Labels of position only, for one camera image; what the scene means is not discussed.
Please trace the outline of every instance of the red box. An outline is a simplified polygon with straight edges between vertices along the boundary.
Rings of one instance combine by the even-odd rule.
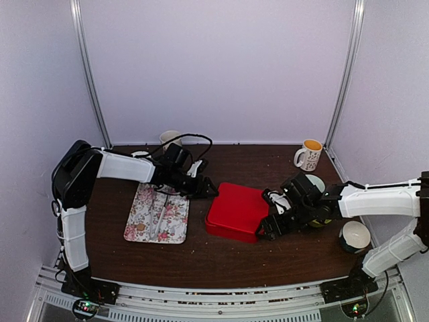
[[[206,230],[211,235],[256,243],[256,229],[268,211],[262,190],[224,182],[206,216]]]

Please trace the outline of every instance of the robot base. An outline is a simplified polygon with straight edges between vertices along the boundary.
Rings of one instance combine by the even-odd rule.
[[[88,299],[94,303],[104,303],[114,305],[116,303],[116,298],[119,293],[119,285],[112,282],[105,282],[103,280],[94,280],[91,278],[90,280],[93,289],[100,291],[100,300],[98,296],[91,296],[83,294],[80,288],[76,287],[75,284],[72,283],[71,279],[66,278],[64,280],[64,284],[61,287],[61,292],[73,295],[74,297],[81,297],[84,299]]]
[[[376,282],[356,281],[350,278],[342,278],[325,282],[320,285],[323,299],[326,304],[338,301],[346,301],[355,297],[364,296],[365,293],[372,293],[378,290]]]

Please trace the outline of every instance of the small bowl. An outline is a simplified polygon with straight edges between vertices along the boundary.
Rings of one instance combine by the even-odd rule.
[[[358,221],[349,221],[340,231],[340,245],[346,252],[358,254],[368,247],[371,233]]]

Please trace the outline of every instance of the mug handle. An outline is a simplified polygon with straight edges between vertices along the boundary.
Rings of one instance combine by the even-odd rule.
[[[302,149],[299,149],[295,153],[295,156],[294,156],[294,164],[295,164],[295,166],[300,167],[304,163],[303,160],[298,161],[298,159],[300,158],[301,154],[305,153],[306,150],[307,149],[302,148]]]

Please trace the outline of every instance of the floral cloth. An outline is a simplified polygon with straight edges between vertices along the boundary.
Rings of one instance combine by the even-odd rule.
[[[171,188],[163,191],[174,192]],[[151,232],[153,234],[156,230],[166,197],[167,195],[155,191],[154,186],[150,184],[139,185],[123,234],[127,241],[159,244],[181,244],[185,241],[189,200],[181,196],[169,196],[158,235],[151,239]]]

